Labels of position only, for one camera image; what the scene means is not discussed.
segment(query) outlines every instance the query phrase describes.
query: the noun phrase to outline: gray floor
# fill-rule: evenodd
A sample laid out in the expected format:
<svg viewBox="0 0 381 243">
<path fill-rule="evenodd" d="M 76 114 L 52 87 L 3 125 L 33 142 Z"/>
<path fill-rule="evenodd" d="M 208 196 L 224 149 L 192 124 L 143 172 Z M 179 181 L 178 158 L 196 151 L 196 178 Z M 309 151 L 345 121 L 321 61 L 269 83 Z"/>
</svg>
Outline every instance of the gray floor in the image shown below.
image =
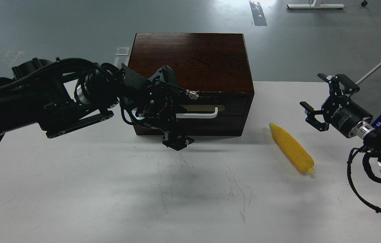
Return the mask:
<svg viewBox="0 0 381 243">
<path fill-rule="evenodd" d="M 342 10 L 286 8 L 307 0 L 259 1 L 267 26 L 254 25 L 247 0 L 0 0 L 0 77 L 33 57 L 113 63 L 117 47 L 132 47 L 136 32 L 243 33 L 254 81 L 319 82 L 317 73 L 357 81 L 381 61 L 381 1 L 325 1 L 343 3 Z M 381 113 L 381 69 L 353 100 Z"/>
</svg>

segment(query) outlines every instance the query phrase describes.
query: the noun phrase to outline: wooden box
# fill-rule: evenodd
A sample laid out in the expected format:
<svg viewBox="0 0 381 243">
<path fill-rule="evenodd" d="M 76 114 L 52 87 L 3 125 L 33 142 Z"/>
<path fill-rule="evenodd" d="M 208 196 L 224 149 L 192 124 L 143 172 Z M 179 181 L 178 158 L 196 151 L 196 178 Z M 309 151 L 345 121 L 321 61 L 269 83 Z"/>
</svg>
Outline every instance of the wooden box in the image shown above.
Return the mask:
<svg viewBox="0 0 381 243">
<path fill-rule="evenodd" d="M 150 77 L 163 65 L 174 70 L 181 87 L 202 97 L 182 105 L 206 112 L 220 108 L 213 119 L 179 118 L 186 135 L 242 135 L 254 97 L 243 34 L 137 33 L 129 67 Z M 156 129 L 134 128 L 137 135 L 162 135 Z"/>
</svg>

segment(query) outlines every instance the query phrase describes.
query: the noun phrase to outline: drawer handle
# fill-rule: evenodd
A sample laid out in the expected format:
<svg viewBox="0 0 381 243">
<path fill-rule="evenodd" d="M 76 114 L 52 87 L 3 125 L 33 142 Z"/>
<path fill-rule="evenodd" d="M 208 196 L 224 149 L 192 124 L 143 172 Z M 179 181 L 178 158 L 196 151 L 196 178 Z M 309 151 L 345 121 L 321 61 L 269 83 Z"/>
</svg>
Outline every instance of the drawer handle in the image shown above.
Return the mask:
<svg viewBox="0 0 381 243">
<path fill-rule="evenodd" d="M 215 112 L 210 114 L 201 114 L 201 113 L 178 113 L 177 118 L 199 118 L 199 119 L 212 119 L 217 117 L 218 108 L 215 107 Z"/>
</svg>

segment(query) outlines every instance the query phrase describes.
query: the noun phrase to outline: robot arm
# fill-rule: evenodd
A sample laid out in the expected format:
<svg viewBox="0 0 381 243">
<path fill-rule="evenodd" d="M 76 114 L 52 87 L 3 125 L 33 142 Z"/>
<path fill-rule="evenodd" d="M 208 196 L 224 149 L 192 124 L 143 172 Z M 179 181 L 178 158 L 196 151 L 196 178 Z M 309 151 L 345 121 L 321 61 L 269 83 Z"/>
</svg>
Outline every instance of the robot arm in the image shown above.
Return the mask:
<svg viewBox="0 0 381 243">
<path fill-rule="evenodd" d="M 119 69 L 80 58 L 56 62 L 34 58 L 12 70 L 13 79 L 0 78 L 0 140 L 5 132 L 33 123 L 48 138 L 58 137 L 111 118 L 109 109 L 119 105 L 127 124 L 162 130 L 167 147 L 179 151 L 194 141 L 183 134 L 176 114 L 186 112 L 179 105 L 182 99 L 198 95 L 179 87 L 168 66 L 150 78 L 124 64 Z M 64 86 L 73 80 L 78 80 L 74 99 Z"/>
<path fill-rule="evenodd" d="M 377 213 L 381 213 L 379 207 L 370 204 L 358 194 L 351 180 L 351 163 L 356 154 L 362 152 L 365 153 L 362 160 L 363 168 L 368 177 L 377 183 L 381 183 L 381 178 L 373 174 L 369 163 L 370 158 L 376 158 L 381 168 L 381 115 L 370 124 L 372 115 L 351 100 L 351 95 L 359 91 L 359 86 L 346 75 L 338 74 L 332 77 L 319 74 L 318 77 L 329 84 L 330 96 L 322 104 L 322 108 L 319 111 L 315 111 L 306 102 L 300 102 L 300 105 L 305 108 L 305 114 L 307 115 L 306 122 L 319 131 L 327 131 L 331 124 L 346 138 L 358 136 L 363 140 L 361 148 L 354 148 L 350 152 L 347 167 L 348 181 L 351 189 L 353 189 L 354 193 L 363 203 L 374 209 Z M 318 121 L 315 115 L 323 115 L 324 122 Z"/>
</svg>

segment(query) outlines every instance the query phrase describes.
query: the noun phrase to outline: toy corn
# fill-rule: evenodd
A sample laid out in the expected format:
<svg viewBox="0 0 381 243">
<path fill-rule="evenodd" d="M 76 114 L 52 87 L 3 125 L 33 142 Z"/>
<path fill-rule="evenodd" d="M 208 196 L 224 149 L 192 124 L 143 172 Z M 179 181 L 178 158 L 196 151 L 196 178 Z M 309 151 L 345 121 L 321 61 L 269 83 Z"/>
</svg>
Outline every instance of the toy corn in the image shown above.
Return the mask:
<svg viewBox="0 0 381 243">
<path fill-rule="evenodd" d="M 300 171 L 314 173 L 314 160 L 288 132 L 275 123 L 270 123 L 272 136 L 288 159 Z"/>
</svg>

